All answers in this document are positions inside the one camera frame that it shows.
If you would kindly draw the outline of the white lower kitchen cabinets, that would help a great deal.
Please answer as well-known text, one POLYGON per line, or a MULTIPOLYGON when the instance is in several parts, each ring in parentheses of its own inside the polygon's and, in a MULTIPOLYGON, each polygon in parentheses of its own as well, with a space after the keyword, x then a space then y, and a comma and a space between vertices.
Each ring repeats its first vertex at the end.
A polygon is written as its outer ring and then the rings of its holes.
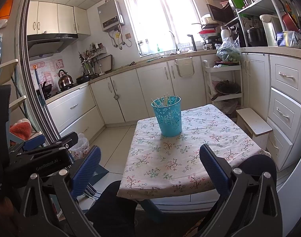
MULTIPOLYGON (((60 134, 85 133, 91 139, 102 125, 124 124, 152 117, 151 100, 164 94, 181 98, 182 109, 211 103, 202 61, 207 53, 187 56, 193 73, 182 76, 177 59, 126 67, 73 87, 47 100, 60 134)), ((243 107, 251 108, 273 129, 267 149, 279 169, 301 157, 301 50, 278 47, 242 50, 243 107)), ((224 80, 230 73, 215 74, 224 80)))

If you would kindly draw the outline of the red plush cloth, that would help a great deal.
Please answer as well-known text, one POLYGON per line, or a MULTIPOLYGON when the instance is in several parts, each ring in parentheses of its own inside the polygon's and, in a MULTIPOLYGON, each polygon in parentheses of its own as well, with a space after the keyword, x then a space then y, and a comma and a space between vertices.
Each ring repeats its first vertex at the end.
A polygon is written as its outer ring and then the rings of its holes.
POLYGON ((27 141, 32 133, 31 123, 27 118, 20 119, 10 126, 9 131, 20 139, 27 141))

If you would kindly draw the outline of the clear plastic bag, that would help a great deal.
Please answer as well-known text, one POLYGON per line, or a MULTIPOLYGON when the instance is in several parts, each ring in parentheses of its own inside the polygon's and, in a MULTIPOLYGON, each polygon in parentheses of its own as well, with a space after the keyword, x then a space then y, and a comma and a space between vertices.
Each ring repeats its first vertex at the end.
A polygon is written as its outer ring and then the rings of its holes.
POLYGON ((83 133, 78 134, 78 142, 71 148, 72 155, 75 159, 81 159, 86 156, 90 150, 89 140, 83 133))

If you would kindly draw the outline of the black wok on stove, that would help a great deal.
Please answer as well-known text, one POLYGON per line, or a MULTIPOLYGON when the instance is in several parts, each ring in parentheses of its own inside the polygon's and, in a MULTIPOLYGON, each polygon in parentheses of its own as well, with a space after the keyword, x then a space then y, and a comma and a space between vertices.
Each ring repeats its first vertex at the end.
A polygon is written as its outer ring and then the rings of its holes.
POLYGON ((45 99, 48 99, 51 96, 52 84, 48 84, 46 81, 42 84, 42 92, 45 99))

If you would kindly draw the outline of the steel kettle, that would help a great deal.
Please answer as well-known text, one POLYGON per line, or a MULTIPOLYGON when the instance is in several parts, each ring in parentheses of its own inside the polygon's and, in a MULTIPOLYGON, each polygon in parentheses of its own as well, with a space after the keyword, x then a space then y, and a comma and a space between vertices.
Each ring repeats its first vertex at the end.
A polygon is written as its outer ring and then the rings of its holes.
POLYGON ((58 86, 61 91, 73 87, 73 79, 66 71, 59 70, 58 76, 59 76, 58 86))

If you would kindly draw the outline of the person's dark trousers leg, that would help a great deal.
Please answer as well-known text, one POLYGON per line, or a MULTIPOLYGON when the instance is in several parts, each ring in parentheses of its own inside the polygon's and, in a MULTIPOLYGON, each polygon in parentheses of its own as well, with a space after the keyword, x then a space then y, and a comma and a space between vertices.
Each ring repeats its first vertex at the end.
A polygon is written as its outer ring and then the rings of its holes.
POLYGON ((137 203, 118 197, 120 181, 107 186, 95 204, 86 212, 86 218, 100 236, 135 236, 137 203))

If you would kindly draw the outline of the white wooden stool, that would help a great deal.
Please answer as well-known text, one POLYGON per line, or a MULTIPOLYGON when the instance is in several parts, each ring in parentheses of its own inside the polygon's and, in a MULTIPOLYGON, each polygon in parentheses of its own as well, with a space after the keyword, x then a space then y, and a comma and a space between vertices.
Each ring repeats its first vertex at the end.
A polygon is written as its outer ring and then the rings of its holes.
POLYGON ((273 129, 251 108, 236 110, 237 125, 262 149, 266 150, 273 129))

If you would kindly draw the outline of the floral tablecloth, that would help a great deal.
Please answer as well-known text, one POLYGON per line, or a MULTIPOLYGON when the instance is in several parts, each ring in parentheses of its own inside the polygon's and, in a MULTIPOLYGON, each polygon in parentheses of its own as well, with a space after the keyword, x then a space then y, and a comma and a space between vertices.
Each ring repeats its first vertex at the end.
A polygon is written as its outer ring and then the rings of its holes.
POLYGON ((184 110, 182 132, 161 134, 155 117, 137 122, 118 196, 142 201, 205 192, 214 188, 200 161, 207 144, 232 167, 251 156, 270 154, 212 104, 184 110))

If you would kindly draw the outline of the range hood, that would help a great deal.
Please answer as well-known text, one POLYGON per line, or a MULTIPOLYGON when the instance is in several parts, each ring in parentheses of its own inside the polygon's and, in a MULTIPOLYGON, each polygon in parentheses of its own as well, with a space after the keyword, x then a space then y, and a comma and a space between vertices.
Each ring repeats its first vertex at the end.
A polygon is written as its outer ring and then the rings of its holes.
POLYGON ((29 58, 52 56, 78 40, 77 34, 50 33, 27 35, 29 58))

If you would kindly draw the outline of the teal perforated plastic basket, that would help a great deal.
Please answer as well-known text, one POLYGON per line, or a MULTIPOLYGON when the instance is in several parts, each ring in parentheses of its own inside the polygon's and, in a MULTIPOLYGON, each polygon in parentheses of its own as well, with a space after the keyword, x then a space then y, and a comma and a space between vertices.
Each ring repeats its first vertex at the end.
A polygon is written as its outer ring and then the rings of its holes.
POLYGON ((179 96, 165 95, 152 100, 151 106, 163 136, 174 137, 182 132, 181 98, 179 96))

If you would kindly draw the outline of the dark pan on rack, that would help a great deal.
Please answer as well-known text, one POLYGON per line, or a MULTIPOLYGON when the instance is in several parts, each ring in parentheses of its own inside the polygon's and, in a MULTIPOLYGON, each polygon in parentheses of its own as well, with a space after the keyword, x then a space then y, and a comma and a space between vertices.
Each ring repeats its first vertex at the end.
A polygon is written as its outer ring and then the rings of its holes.
POLYGON ((224 96, 224 95, 232 95, 232 94, 240 93, 241 87, 234 82, 225 80, 225 81, 220 81, 215 86, 215 90, 216 90, 216 94, 211 98, 212 101, 216 100, 221 95, 224 96))

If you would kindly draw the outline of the white shelf rack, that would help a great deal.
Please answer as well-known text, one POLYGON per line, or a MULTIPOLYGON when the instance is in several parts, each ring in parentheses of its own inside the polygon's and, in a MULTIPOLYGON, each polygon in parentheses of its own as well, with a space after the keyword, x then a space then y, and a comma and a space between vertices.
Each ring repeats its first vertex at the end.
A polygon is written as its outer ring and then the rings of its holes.
POLYGON ((211 103, 237 100, 243 105, 242 66, 240 63, 212 67, 209 61, 202 61, 203 73, 206 77, 207 98, 211 103), (215 74, 230 73, 224 80, 213 80, 215 74))

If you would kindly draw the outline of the green vegetables bag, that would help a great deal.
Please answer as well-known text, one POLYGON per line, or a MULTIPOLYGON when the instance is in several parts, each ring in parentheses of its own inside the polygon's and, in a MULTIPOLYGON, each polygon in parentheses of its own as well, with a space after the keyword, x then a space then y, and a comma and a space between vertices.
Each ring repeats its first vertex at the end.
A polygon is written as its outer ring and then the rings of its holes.
POLYGON ((234 41, 231 38, 225 38, 218 48, 216 55, 222 62, 238 63, 242 55, 239 38, 236 38, 234 41))

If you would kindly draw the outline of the white electric kettle pot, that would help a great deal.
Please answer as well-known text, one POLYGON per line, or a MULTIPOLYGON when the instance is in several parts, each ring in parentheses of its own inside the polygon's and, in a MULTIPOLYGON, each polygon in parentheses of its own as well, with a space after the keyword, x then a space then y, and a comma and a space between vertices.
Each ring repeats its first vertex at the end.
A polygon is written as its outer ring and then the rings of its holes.
POLYGON ((283 32, 278 16, 270 14, 260 15, 267 43, 269 46, 277 46, 277 34, 283 32))

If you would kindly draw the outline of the wall water heater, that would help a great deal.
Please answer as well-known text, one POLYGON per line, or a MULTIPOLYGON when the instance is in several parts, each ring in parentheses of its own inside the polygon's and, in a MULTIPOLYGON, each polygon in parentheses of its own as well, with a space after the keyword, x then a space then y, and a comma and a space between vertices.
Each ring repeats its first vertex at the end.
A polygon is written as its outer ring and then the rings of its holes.
POLYGON ((118 25, 125 25, 119 3, 116 0, 108 0, 100 5, 97 10, 103 32, 112 31, 118 25))

